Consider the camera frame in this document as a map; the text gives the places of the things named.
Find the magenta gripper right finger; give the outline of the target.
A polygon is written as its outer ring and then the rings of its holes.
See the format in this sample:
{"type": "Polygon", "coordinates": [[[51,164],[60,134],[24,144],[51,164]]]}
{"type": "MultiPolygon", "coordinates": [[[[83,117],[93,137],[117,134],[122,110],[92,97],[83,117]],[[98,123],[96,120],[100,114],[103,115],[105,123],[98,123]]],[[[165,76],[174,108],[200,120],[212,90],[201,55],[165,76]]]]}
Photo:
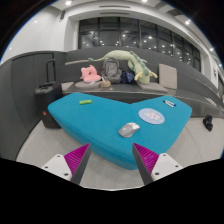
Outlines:
{"type": "Polygon", "coordinates": [[[132,146],[132,154],[134,156],[143,183],[145,185],[152,183],[153,179],[151,174],[159,158],[159,155],[137,143],[134,143],[132,146]]]}

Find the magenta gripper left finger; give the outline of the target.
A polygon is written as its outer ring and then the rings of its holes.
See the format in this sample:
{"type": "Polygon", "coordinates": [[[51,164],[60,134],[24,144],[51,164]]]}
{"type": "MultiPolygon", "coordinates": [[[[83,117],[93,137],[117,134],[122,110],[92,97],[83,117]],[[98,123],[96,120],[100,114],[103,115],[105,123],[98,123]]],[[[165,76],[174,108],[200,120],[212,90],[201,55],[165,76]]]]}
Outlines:
{"type": "Polygon", "coordinates": [[[64,156],[72,173],[71,182],[79,185],[91,154],[91,145],[83,145],[64,156]]]}

